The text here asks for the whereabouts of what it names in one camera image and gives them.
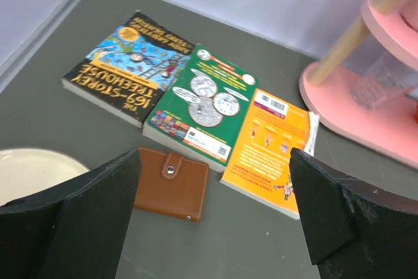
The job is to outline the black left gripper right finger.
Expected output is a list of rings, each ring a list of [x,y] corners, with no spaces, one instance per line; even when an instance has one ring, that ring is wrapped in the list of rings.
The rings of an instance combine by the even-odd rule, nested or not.
[[[289,163],[312,265],[321,278],[416,278],[417,201],[293,148]]]

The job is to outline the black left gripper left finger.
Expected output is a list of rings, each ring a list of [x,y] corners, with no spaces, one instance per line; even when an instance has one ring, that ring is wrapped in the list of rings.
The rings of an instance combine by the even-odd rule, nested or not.
[[[1,206],[1,277],[114,278],[140,170],[131,150]]]

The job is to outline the green paperback book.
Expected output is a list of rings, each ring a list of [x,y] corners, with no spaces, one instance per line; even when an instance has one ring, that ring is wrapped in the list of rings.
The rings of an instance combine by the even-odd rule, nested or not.
[[[258,85],[256,76],[197,44],[142,133],[223,172]]]

